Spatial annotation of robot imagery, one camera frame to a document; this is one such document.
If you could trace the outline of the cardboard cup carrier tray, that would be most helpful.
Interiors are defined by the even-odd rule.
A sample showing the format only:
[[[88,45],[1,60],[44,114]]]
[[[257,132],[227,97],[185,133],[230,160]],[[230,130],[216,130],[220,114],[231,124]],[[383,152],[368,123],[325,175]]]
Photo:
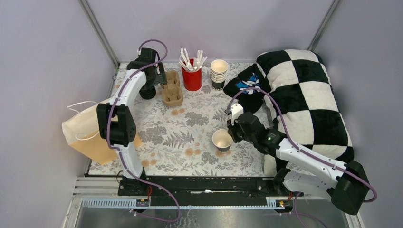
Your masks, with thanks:
[[[167,107],[181,106],[183,103],[183,92],[180,88],[179,74],[171,70],[165,72],[167,84],[161,85],[163,103]]]

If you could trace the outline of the black paper coffee cup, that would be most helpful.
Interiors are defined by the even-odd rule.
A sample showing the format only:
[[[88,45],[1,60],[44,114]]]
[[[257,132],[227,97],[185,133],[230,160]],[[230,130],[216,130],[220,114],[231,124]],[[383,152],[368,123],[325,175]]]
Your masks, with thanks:
[[[212,143],[220,152],[228,151],[232,145],[233,139],[226,129],[219,129],[212,135]]]

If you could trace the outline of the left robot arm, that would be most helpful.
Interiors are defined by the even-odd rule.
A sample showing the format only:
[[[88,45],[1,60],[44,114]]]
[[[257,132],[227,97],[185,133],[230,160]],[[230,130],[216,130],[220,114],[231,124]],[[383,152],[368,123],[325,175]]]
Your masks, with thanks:
[[[137,129],[130,105],[138,96],[145,100],[154,98],[155,87],[166,82],[158,52],[141,48],[138,58],[127,65],[126,76],[118,91],[108,103],[96,108],[100,136],[116,151],[123,166],[119,196],[145,196],[151,190],[144,180],[144,169],[134,145]]]

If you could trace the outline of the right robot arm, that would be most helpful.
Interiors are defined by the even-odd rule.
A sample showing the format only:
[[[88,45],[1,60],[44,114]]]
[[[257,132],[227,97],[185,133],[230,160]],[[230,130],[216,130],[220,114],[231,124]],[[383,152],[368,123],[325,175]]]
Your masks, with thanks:
[[[280,196],[302,192],[329,200],[344,213],[357,215],[370,190],[362,164],[330,159],[291,142],[284,133],[265,128],[250,112],[227,111],[228,134],[235,143],[251,143],[260,153],[293,163],[310,174],[281,169],[273,178],[273,191]]]

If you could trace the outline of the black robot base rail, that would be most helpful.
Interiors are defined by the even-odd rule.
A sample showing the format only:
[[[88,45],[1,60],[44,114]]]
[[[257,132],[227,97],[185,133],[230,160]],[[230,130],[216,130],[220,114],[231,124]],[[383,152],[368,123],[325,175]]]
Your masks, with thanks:
[[[267,197],[295,196],[279,182],[264,177],[141,176],[123,177],[119,196],[143,196],[151,206],[266,206]]]

